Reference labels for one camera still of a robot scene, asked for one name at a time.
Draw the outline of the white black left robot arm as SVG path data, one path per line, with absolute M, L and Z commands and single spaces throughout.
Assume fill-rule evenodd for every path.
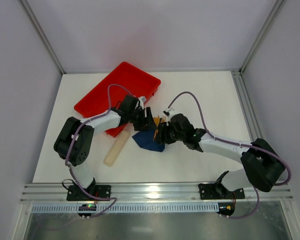
M 69 117 L 63 125 L 53 150 L 65 160 L 74 182 L 87 189 L 94 182 L 88 163 L 92 140 L 95 134 L 131 123 L 136 131 L 155 126 L 151 108 L 144 107 L 146 97 L 126 95 L 118 107 L 110 107 L 105 112 L 90 118 Z

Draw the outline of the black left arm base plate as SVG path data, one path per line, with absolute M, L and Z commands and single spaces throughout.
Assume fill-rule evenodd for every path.
M 111 188 L 112 187 L 110 185 L 93 184 L 92 186 L 85 189 L 85 191 L 93 197 L 109 199 L 111 197 Z M 76 184 L 70 185 L 68 187 L 66 200 L 70 202 L 95 201 L 94 198 L 86 195 Z

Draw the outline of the orange plastic fork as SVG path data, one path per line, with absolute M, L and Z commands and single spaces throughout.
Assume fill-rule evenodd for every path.
M 157 120 L 158 120 L 158 124 L 164 123 L 166 121 L 166 117 L 165 116 L 157 116 Z

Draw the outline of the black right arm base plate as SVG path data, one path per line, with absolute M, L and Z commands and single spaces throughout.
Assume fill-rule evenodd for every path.
M 199 183 L 198 189 L 201 200 L 245 199 L 245 193 L 242 188 L 229 191 L 220 183 Z

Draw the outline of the orange plastic knife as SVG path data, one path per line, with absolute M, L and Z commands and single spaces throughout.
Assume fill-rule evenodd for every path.
M 156 138 L 156 136 L 157 136 L 157 134 L 158 134 L 158 126 L 159 126 L 159 124 L 160 124 L 160 122 L 161 122 L 161 118 L 159 117 L 159 116 L 157 116 L 157 117 L 154 117 L 153 118 L 153 121 L 154 121 L 154 123 L 155 123 L 155 130 L 154 130 L 154 135 L 153 135 L 153 140 L 155 140 L 155 138 Z

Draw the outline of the dark blue paper napkin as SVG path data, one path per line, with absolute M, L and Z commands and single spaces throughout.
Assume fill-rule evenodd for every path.
M 152 152 L 162 153 L 165 150 L 164 144 L 159 144 L 154 140 L 155 130 L 139 131 L 132 136 L 135 143 L 142 149 Z

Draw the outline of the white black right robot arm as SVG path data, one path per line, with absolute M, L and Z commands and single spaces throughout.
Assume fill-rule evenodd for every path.
M 219 140 L 206 129 L 195 128 L 181 113 L 159 123 L 157 129 L 155 141 L 160 144 L 182 142 L 190 150 L 216 154 L 242 165 L 239 170 L 223 172 L 213 184 L 212 192 L 221 199 L 246 187 L 267 193 L 286 170 L 275 157 L 275 151 L 261 138 L 253 142 Z

